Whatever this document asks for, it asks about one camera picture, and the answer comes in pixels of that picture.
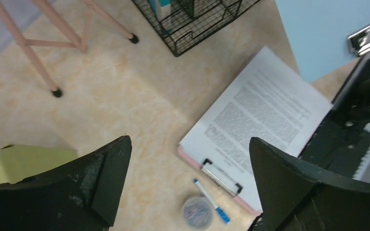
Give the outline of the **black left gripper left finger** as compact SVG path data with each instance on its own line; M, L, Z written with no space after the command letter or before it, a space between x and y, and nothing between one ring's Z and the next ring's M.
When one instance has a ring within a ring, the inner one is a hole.
M0 231L106 231L116 220L132 153L121 136L15 184L0 184Z

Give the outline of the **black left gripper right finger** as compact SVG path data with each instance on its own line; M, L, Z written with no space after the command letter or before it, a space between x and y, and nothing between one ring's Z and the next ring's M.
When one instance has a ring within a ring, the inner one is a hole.
M262 213L252 231L370 231L370 183L291 156L253 137L249 152Z

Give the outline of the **light blue clipboard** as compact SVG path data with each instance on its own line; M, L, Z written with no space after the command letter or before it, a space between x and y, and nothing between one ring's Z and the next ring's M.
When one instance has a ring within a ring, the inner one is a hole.
M276 5L305 81L353 60L347 37L370 24L370 0L277 0Z

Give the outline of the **teal file folder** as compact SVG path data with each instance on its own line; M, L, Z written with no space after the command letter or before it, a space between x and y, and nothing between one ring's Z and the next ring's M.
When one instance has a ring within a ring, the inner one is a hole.
M172 6L171 0L148 0L154 12L163 34L170 34L172 31Z

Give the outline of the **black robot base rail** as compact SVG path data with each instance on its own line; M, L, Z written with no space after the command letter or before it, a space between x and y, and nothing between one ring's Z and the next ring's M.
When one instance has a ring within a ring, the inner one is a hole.
M357 62L332 103L300 158L370 183L370 54Z

